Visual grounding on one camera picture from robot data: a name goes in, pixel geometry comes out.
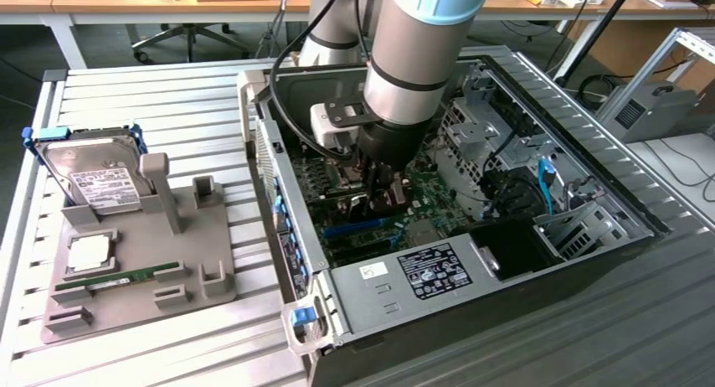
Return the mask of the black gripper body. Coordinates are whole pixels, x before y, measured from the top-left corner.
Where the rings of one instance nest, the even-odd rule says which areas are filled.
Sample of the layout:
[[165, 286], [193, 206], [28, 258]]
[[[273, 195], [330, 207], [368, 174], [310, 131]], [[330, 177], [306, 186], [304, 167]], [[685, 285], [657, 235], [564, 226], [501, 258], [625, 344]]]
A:
[[389, 121], [368, 123], [361, 126], [357, 136], [361, 156], [403, 171], [417, 154], [428, 129], [429, 121], [412, 125]]

